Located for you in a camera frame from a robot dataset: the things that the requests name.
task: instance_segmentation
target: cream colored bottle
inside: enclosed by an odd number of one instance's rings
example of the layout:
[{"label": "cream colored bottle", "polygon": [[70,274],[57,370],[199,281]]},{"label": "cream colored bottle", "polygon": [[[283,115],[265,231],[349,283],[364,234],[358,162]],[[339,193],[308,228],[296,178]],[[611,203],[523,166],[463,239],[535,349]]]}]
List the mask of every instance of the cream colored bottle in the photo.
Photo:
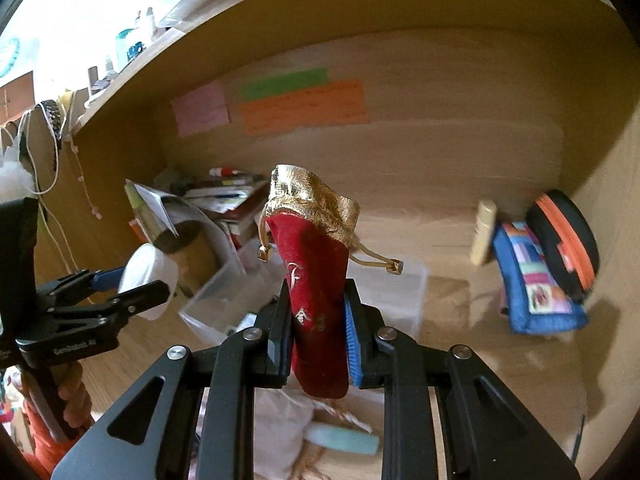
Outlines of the cream colored bottle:
[{"label": "cream colored bottle", "polygon": [[481,200],[476,215],[476,237],[471,245],[471,262],[480,266],[485,263],[491,240],[494,236],[495,216],[498,208],[493,200]]}]

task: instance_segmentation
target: blue pouch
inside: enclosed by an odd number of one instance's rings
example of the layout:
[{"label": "blue pouch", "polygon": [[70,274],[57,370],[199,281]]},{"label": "blue pouch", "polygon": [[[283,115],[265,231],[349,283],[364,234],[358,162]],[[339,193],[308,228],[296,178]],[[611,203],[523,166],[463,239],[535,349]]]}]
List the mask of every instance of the blue pouch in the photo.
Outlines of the blue pouch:
[{"label": "blue pouch", "polygon": [[582,305],[568,298],[554,281],[536,237],[524,222],[498,224],[493,245],[514,332],[546,335],[587,325]]}]

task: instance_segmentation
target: sticky note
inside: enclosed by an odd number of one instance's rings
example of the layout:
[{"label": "sticky note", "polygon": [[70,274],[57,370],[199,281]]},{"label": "sticky note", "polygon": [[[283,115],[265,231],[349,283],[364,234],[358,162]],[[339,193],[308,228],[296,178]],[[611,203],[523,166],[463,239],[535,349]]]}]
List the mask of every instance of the sticky note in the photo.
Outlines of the sticky note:
[{"label": "sticky note", "polygon": [[241,105],[246,134],[288,132],[300,126],[366,124],[369,116],[361,81],[306,88]]},{"label": "sticky note", "polygon": [[293,72],[286,75],[260,79],[251,83],[241,90],[242,100],[246,103],[265,97],[285,94],[311,88],[323,86],[329,83],[329,76],[325,68],[314,68],[304,72]]},{"label": "sticky note", "polygon": [[225,93],[220,81],[192,90],[171,101],[178,135],[186,137],[198,132],[206,132],[229,122]]}]

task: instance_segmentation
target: orange zipper stripe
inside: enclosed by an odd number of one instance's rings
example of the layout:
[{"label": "orange zipper stripe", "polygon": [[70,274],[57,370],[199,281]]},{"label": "orange zipper stripe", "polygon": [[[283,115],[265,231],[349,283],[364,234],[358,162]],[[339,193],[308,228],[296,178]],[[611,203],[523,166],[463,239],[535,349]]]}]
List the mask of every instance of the orange zipper stripe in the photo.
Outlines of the orange zipper stripe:
[{"label": "orange zipper stripe", "polygon": [[551,225],[562,240],[566,252],[574,262],[575,271],[578,273],[578,279],[580,280],[582,288],[584,290],[590,289],[593,280],[595,280],[595,273],[593,272],[591,259],[582,241],[551,198],[543,195],[536,200],[536,204],[542,209],[542,212],[551,222]]}]

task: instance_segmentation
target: black and orange pencil case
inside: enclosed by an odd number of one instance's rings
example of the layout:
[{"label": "black and orange pencil case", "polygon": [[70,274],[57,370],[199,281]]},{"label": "black and orange pencil case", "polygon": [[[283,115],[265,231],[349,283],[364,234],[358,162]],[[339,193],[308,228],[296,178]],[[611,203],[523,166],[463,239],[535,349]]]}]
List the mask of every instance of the black and orange pencil case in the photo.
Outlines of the black and orange pencil case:
[{"label": "black and orange pencil case", "polygon": [[553,279],[572,300],[583,301],[593,287],[600,256],[580,210],[562,191],[553,189],[536,200],[526,221]]}]

